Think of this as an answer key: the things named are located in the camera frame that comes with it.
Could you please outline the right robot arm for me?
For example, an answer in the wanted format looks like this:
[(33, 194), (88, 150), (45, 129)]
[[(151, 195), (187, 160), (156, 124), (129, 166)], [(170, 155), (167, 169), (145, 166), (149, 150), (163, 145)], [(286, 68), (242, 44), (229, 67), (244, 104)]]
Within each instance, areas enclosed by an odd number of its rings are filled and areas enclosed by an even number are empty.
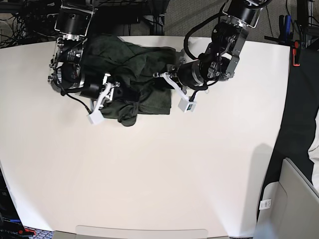
[(60, 37), (56, 40), (48, 80), (53, 90), (62, 96), (76, 94), (94, 102), (110, 84), (111, 88), (102, 97), (102, 103), (138, 102), (140, 93), (119, 77), (105, 71), (104, 66), (88, 68), (83, 62), (86, 59), (85, 47), (100, 50), (104, 48), (97, 43), (90, 43), (87, 37), (97, 9), (94, 0), (62, 1), (55, 24)]

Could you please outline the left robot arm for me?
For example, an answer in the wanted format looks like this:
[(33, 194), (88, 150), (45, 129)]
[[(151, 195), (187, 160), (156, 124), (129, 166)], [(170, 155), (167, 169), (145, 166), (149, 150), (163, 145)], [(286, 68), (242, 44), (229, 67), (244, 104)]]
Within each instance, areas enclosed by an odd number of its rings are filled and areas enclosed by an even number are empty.
[[(191, 62), (172, 66), (155, 78), (167, 77), (179, 87), (206, 91), (217, 82), (233, 78), (249, 29), (255, 28), (261, 11), (269, 0), (228, 0), (218, 13), (193, 27), (184, 37), (183, 49)], [(206, 50), (195, 56), (189, 47), (190, 37), (213, 20), (218, 20)]]

